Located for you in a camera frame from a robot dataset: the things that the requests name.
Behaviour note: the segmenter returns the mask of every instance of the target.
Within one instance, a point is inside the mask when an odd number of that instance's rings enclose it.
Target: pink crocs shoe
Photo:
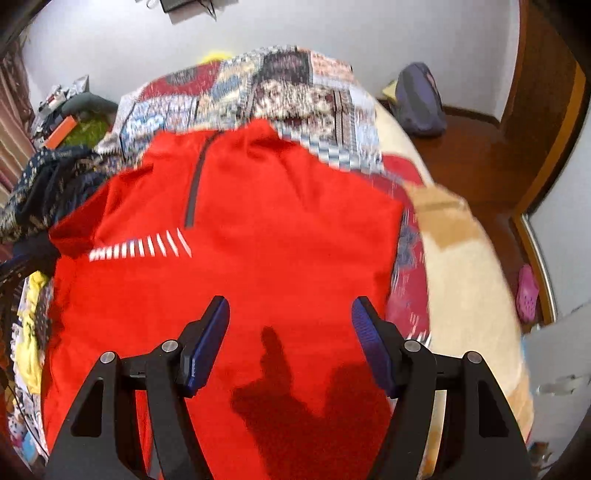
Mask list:
[[[519,270],[519,285],[515,305],[519,318],[524,323],[533,322],[535,319],[535,304],[538,301],[540,288],[535,280],[534,272],[530,265],[524,265]]]

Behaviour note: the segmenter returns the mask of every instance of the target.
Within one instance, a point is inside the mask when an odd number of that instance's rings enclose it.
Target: metal screw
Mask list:
[[[100,356],[100,361],[104,364],[110,364],[115,360],[115,354],[113,352],[105,352]]]
[[[473,364],[482,362],[482,356],[477,352],[468,352],[468,360]]]
[[[178,347],[178,342],[176,340],[166,340],[162,344],[162,350],[165,352],[174,352]]]
[[[421,344],[416,340],[407,340],[404,342],[404,348],[409,352],[418,352],[421,349]]]

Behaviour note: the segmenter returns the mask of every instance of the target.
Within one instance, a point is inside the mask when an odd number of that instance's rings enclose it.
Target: cable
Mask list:
[[[540,468],[540,470],[538,471],[538,473],[543,472],[544,470],[547,470],[548,468],[551,468],[556,462],[552,462],[549,465],[543,466],[542,468]]]
[[[47,451],[43,448],[43,445],[41,445],[41,441],[37,438],[37,436],[33,433],[33,429],[31,428],[31,426],[29,425],[29,422],[27,422],[27,417],[25,416],[25,414],[22,412],[21,409],[21,405],[18,402],[18,398],[17,398],[17,394],[15,393],[15,391],[12,389],[12,387],[9,385],[8,388],[10,389],[10,391],[12,392],[12,396],[14,397],[14,403],[16,404],[18,411],[21,412],[22,415],[22,419],[25,421],[25,425],[27,426],[27,430],[28,432],[31,434],[31,436],[35,439],[35,441],[37,442],[37,444],[39,445],[39,448],[41,449],[41,451],[43,453],[45,453],[45,456],[47,458],[49,458],[49,453],[47,453]]]
[[[205,5],[203,3],[203,1],[207,1],[207,0],[197,0],[197,2],[199,2],[199,4],[205,9],[207,10],[207,13],[209,13],[213,19],[215,21],[217,21],[217,15],[216,15],[216,8],[213,6],[213,0],[209,0],[209,7],[207,5]]]

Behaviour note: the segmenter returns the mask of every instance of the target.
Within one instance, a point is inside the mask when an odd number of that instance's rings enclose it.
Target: purple bag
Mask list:
[[[447,128],[435,79],[422,62],[411,63],[398,76],[392,114],[409,135],[436,137]]]

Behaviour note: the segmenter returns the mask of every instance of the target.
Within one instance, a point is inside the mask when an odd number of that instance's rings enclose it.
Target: yellow clothing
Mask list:
[[[15,362],[31,394],[41,394],[41,364],[35,337],[35,310],[39,293],[47,282],[48,278],[41,272],[29,276],[25,309],[18,312],[22,322],[22,342],[17,343]]]
[[[398,84],[398,80],[394,80],[393,82],[390,82],[384,90],[382,90],[382,93],[386,96],[386,98],[394,103],[396,103],[396,85],[397,84]]]
[[[211,52],[209,52],[207,55],[205,55],[200,61],[199,64],[202,65],[204,63],[209,63],[210,61],[215,61],[215,60],[229,60],[233,57],[234,55],[230,55],[229,53],[225,52],[225,51],[217,51],[217,50],[213,50]]]

